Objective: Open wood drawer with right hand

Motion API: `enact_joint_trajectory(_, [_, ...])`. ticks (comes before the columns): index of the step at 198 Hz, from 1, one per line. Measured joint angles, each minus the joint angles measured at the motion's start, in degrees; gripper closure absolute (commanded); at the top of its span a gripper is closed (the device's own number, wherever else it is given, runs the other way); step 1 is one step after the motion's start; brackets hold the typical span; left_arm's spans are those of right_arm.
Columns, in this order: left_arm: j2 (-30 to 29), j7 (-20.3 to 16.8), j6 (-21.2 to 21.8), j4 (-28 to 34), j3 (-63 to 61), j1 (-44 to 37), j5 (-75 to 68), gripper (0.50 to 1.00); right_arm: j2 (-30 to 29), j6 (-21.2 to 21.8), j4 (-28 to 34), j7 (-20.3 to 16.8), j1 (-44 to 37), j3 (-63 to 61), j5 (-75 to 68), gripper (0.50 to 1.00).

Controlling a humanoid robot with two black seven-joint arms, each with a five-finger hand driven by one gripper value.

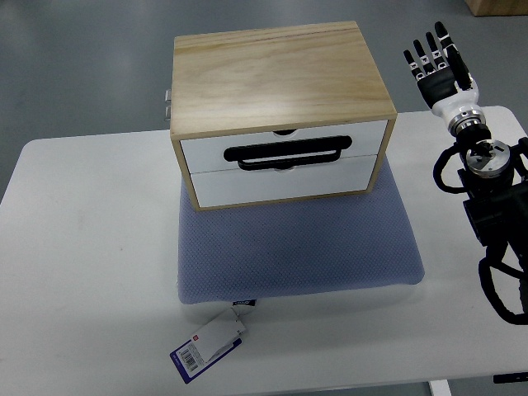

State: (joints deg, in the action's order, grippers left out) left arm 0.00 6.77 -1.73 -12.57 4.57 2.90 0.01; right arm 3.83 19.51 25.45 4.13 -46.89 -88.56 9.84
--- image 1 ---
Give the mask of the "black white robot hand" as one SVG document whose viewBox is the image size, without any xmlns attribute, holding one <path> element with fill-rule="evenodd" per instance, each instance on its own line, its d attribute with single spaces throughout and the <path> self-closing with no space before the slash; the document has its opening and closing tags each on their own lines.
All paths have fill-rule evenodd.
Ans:
<svg viewBox="0 0 528 396">
<path fill-rule="evenodd" d="M 415 40 L 415 51 L 406 49 L 403 55 L 432 114 L 450 130 L 463 119 L 476 118 L 483 123 L 478 85 L 442 22 L 436 22 L 434 31 L 426 33 L 426 41 L 429 50 Z"/>
</svg>

